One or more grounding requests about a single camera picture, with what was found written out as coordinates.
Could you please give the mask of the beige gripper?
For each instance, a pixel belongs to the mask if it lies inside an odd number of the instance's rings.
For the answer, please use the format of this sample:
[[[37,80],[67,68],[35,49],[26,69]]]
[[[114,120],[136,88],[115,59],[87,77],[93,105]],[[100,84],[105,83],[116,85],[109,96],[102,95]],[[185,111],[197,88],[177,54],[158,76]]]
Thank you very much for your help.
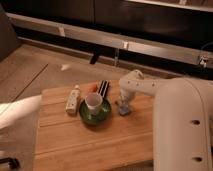
[[[122,90],[119,94],[117,103],[119,106],[128,105],[134,98],[135,98],[134,92]]]

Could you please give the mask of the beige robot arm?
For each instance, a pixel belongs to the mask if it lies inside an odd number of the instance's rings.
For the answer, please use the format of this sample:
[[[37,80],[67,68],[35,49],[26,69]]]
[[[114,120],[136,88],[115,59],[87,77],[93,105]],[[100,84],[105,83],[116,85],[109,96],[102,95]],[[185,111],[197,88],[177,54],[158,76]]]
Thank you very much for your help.
[[[213,171],[213,81],[145,79],[141,71],[133,70],[120,78],[119,86],[119,99],[124,103],[137,92],[154,98],[154,171]]]

